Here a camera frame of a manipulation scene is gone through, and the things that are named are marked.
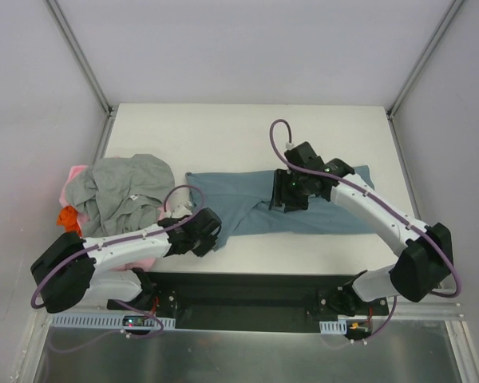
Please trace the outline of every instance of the blue-gray cloth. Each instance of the blue-gray cloth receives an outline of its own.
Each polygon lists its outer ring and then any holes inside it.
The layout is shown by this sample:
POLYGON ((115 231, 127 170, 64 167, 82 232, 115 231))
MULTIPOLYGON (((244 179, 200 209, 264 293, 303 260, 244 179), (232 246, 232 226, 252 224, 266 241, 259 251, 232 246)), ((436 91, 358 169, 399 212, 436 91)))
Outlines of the blue-gray cloth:
MULTIPOLYGON (((369 167, 355 171, 372 188, 369 167)), ((210 207, 222 220, 217 248, 231 235, 253 235, 290 231, 300 234, 370 234, 373 230, 348 211, 320 197, 309 199, 306 211, 284 213, 282 208, 268 210, 273 188, 273 171, 249 173, 187 173, 190 185, 199 187, 210 207)), ((200 195, 191 189, 192 201, 200 195)))

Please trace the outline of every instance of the metal floor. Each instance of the metal floor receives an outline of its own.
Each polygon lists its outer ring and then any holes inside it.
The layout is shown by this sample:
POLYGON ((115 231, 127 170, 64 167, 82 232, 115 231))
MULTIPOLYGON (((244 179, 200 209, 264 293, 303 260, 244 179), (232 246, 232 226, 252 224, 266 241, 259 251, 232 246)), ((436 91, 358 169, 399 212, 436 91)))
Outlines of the metal floor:
MULTIPOLYGON (((57 348, 65 349, 103 332, 51 328, 49 337, 57 348)), ((367 345, 337 349, 343 339, 319 334, 185 330, 165 331, 149 340, 112 334, 75 353, 57 354, 45 347, 35 382, 461 381, 443 322, 392 321, 367 345)))

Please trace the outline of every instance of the gray cloth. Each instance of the gray cloth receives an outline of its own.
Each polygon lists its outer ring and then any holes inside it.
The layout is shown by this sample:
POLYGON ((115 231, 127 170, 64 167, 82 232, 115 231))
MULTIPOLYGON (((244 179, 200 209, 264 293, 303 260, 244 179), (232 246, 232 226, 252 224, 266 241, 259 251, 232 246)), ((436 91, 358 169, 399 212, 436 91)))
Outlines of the gray cloth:
POLYGON ((152 225, 165 196, 174 188, 174 175, 150 154, 104 158, 78 174, 65 187, 69 205, 89 215, 84 237, 129 233, 152 225))
MULTIPOLYGON (((369 168, 355 171, 372 187, 369 168)), ((217 247, 231 235, 294 232, 301 234, 369 234, 373 230, 354 215, 318 197, 309 199, 307 211, 284 213, 282 208, 268 210, 273 188, 273 171, 249 173, 187 173, 190 185, 202 189, 206 207, 222 220, 217 247)), ((194 203, 198 192, 191 190, 194 203)))

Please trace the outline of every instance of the white tabletop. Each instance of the white tabletop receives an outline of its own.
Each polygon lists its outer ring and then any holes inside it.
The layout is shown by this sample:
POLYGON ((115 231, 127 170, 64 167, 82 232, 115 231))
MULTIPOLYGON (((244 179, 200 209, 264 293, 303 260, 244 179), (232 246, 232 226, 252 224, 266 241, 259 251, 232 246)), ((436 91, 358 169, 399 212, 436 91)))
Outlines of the white tabletop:
MULTIPOLYGON (((381 107, 308 105, 121 104, 106 156, 150 153, 167 162, 176 184, 186 172, 250 172, 284 168, 271 150, 268 129, 284 118, 293 142, 309 141, 326 162, 367 164, 376 190, 411 213, 410 198, 386 114, 381 107)), ((275 130, 281 151, 283 125, 275 130)), ((186 191, 180 198, 188 198, 186 191)), ((231 237, 202 259, 193 254, 156 261, 153 270, 259 274, 356 274, 395 263, 377 235, 231 237)))

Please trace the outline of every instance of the white wall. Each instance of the white wall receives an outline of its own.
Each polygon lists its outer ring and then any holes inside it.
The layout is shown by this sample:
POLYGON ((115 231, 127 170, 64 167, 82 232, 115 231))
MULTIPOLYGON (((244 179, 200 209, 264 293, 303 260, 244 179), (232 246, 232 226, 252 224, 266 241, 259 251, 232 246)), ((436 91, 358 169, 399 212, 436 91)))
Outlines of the white wall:
POLYGON ((30 265, 63 232, 60 188, 103 122, 43 2, 0 1, 0 383, 33 312, 30 265))
POLYGON ((453 232, 479 351, 479 0, 467 2, 396 116, 421 213, 453 232))
POLYGON ((389 107, 451 0, 61 0, 110 102, 389 107))

